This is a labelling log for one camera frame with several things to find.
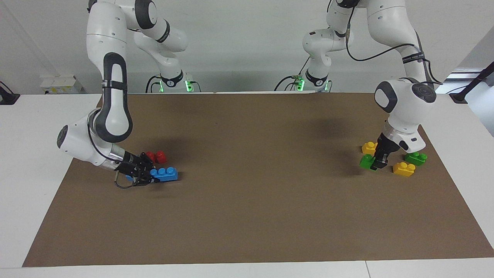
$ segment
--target black pole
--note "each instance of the black pole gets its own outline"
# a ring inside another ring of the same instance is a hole
[[[0,96],[2,97],[0,105],[13,105],[19,98],[20,94],[8,93],[7,91],[5,91],[4,88],[0,86]]]
[[[487,68],[482,70],[470,84],[466,88],[464,88],[461,92],[459,93],[451,93],[450,97],[453,99],[455,103],[467,103],[465,101],[466,95],[473,90],[480,82],[485,80],[489,75],[491,75],[494,72],[494,62],[492,62]]]

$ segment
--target white table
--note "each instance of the white table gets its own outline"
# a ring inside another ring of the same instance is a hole
[[[321,263],[82,266],[23,268],[22,263],[71,158],[56,146],[59,130],[94,108],[98,94],[23,95],[0,106],[0,278],[8,277],[283,277],[492,278],[494,259]],[[494,138],[467,105],[439,95],[423,124],[491,245],[494,242]]]

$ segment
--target brown table mat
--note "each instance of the brown table mat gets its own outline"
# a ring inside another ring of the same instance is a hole
[[[74,160],[25,267],[494,257],[423,131],[412,177],[359,168],[387,118],[372,94],[130,95],[129,108],[120,145],[164,150],[181,180],[122,190]]]

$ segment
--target red toy block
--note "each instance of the red toy block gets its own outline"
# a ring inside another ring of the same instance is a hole
[[[150,151],[146,152],[146,155],[151,159],[153,163],[156,163],[156,155]]]
[[[156,153],[156,160],[158,161],[158,163],[160,164],[163,164],[166,162],[166,156],[165,156],[165,153],[163,151],[159,151]]]

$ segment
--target toy block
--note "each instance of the toy block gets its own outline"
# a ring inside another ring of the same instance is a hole
[[[374,156],[376,147],[377,147],[377,143],[367,142],[362,146],[362,153],[363,154],[370,154],[370,155]]]
[[[146,152],[146,155],[147,155],[147,157],[149,157],[149,159],[151,159],[151,161],[153,163],[156,163],[156,155],[154,153],[148,151],[148,152]]]
[[[408,163],[412,163],[415,166],[424,165],[426,160],[427,160],[427,155],[425,153],[413,152],[413,153],[407,153],[405,155],[405,161],[407,161]]]
[[[372,164],[374,163],[375,157],[372,157],[370,154],[366,154],[362,156],[362,159],[360,160],[360,167],[368,170],[375,171],[371,169]]]
[[[159,164],[163,164],[163,163],[166,163],[166,156],[165,156],[165,153],[163,151],[159,151],[156,153],[156,160]]]
[[[400,162],[396,163],[395,166],[393,166],[393,173],[395,173],[396,175],[409,177],[415,173],[415,169],[416,167],[414,164]]]
[[[152,169],[151,176],[158,179],[160,182],[171,182],[178,180],[178,171],[173,167],[161,168],[159,170]]]

